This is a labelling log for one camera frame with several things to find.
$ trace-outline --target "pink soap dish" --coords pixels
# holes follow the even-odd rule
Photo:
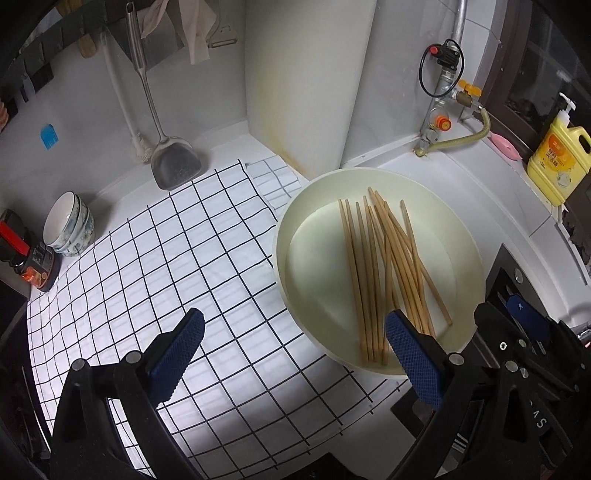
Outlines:
[[[521,155],[517,149],[505,137],[491,132],[489,138],[491,139],[493,145],[498,148],[501,153],[509,160],[521,160]]]

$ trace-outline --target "orange valve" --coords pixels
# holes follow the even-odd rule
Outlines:
[[[437,115],[433,124],[442,132],[447,132],[452,127],[452,121],[445,115]]]

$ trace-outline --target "stacked bowl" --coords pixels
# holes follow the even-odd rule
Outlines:
[[[65,257],[80,255],[94,241],[95,220],[73,192],[59,197],[45,220],[43,241]]]

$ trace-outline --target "hanging rag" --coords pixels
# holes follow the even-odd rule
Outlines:
[[[156,0],[144,17],[142,38],[147,37],[166,13],[168,0]],[[178,0],[183,31],[187,39],[191,65],[209,59],[205,36],[216,21],[216,14],[205,0]]]

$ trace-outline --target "white bowl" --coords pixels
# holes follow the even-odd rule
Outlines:
[[[56,250],[65,257],[77,257],[93,242],[95,233],[95,221],[92,212],[86,204],[76,195],[80,203],[80,213],[76,226],[64,247]]]
[[[456,214],[435,194],[406,177],[375,168],[348,168],[309,183],[288,204],[277,226],[275,275],[292,317],[328,356],[350,368],[403,377],[404,370],[393,352],[387,366],[363,364],[359,353],[353,287],[337,201],[349,199],[353,208],[355,202],[363,205],[364,195],[370,201],[368,187],[382,195],[400,220],[399,205],[404,199],[420,258],[453,319],[453,326],[447,327],[426,286],[437,340],[446,352],[461,352],[476,329],[474,309],[485,296],[480,255]]]
[[[73,192],[65,192],[51,207],[43,227],[43,242],[54,249],[63,248],[71,237],[80,213],[80,202]]]

